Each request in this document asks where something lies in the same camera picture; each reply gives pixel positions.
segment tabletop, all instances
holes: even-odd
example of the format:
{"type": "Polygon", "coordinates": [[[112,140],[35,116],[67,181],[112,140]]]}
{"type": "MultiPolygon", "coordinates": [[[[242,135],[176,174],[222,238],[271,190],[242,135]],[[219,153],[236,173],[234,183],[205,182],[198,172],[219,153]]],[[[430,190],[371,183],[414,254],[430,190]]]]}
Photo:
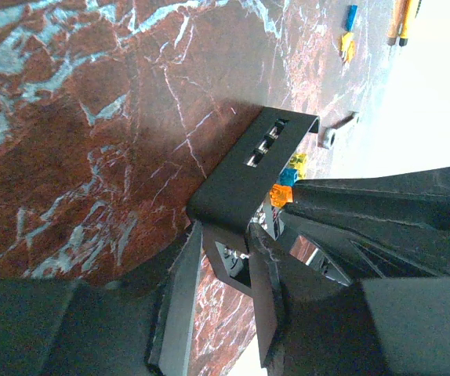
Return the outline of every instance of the tabletop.
{"type": "MultiPolygon", "coordinates": [[[[393,2],[356,3],[345,66],[342,1],[1,0],[0,277],[101,285],[148,260],[263,106],[372,114],[393,2]]],[[[332,163],[317,143],[309,177],[332,163]]],[[[189,374],[227,374],[252,302],[201,268],[189,374]]]]}

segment rectangular slot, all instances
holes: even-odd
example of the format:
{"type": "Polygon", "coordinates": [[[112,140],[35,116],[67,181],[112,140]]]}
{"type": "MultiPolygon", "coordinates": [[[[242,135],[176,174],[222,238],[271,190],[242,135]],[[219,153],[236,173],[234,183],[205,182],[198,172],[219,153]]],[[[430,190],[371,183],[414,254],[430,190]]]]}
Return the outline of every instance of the rectangular slot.
{"type": "Polygon", "coordinates": [[[277,119],[272,128],[270,128],[263,138],[256,144],[255,149],[246,158],[244,163],[250,167],[256,167],[262,160],[263,155],[269,151],[274,144],[274,141],[279,137],[287,124],[288,120],[277,119]]]}

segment brown marble surface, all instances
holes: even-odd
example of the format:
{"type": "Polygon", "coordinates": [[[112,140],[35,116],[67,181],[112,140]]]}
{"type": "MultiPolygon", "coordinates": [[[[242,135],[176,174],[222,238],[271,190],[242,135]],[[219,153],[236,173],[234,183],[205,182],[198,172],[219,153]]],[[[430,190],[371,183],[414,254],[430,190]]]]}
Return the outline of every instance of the brown marble surface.
{"type": "MultiPolygon", "coordinates": [[[[392,1],[357,4],[343,67],[345,2],[1,0],[0,277],[103,284],[149,259],[261,106],[371,114],[392,1]]],[[[190,374],[226,374],[252,304],[202,268],[190,374]]]]}

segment table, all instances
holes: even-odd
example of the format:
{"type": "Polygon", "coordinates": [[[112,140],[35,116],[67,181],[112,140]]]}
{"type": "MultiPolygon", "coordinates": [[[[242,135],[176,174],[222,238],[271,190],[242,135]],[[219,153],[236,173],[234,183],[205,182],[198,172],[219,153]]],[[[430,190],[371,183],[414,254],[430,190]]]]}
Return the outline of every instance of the table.
{"type": "MultiPolygon", "coordinates": [[[[0,277],[104,284],[148,260],[261,106],[371,117],[392,2],[357,4],[343,67],[345,2],[0,1],[0,277]]],[[[324,176],[317,137],[300,150],[324,176]]],[[[189,374],[226,374],[252,302],[201,267],[189,374]]]]}

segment blue block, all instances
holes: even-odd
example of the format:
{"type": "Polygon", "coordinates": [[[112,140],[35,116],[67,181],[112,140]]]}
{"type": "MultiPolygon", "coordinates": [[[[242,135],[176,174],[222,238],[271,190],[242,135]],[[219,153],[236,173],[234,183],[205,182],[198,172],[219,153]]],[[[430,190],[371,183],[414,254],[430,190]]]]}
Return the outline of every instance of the blue block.
{"type": "Polygon", "coordinates": [[[298,170],[295,168],[285,168],[279,176],[279,184],[282,186],[294,186],[298,180],[298,170]]]}
{"type": "Polygon", "coordinates": [[[349,15],[347,16],[347,23],[346,23],[347,31],[352,31],[352,29],[354,28],[356,13],[357,13],[357,5],[351,5],[349,8],[349,15]]]}

